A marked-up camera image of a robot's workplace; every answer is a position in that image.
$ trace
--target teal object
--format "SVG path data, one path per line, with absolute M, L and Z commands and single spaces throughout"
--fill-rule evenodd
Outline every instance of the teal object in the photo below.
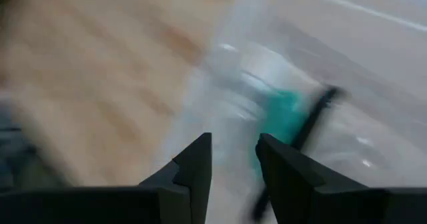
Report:
M 296 91 L 275 91 L 268 99 L 266 118 L 260 126 L 260 133 L 271 134 L 285 144 L 290 144 L 307 118 L 304 113 L 302 95 Z M 261 168 L 255 148 L 251 147 L 253 168 L 258 176 Z

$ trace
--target white line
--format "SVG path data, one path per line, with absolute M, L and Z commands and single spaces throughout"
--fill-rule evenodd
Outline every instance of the white line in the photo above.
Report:
M 405 27 L 409 27 L 409 28 L 415 29 L 417 31 L 427 32 L 427 26 L 425 26 L 423 24 L 419 24 L 419 23 L 415 23 L 413 21 L 409 21 L 409 20 L 405 20 L 405 19 L 402 19 L 399 17 L 395 17 L 395 16 L 389 15 L 387 13 L 382 13 L 380 11 L 376 11 L 376 10 L 373 10 L 373 9 L 370 9 L 367 7 L 363 7 L 361 5 L 352 3 L 352 2 L 347 1 L 347 0 L 325 0 L 325 1 L 328 1 L 328 2 L 334 3 L 334 4 L 338 4 L 338 5 L 341 5 L 343 7 L 347 7 L 349 9 L 353 9 L 353 10 L 357 10 L 357 11 L 363 11 L 363 12 L 371 14 L 373 16 L 380 17 L 380 18 L 383 18 L 383 19 L 388 20 L 388 21 L 393 21 L 399 25 L 403 25 Z

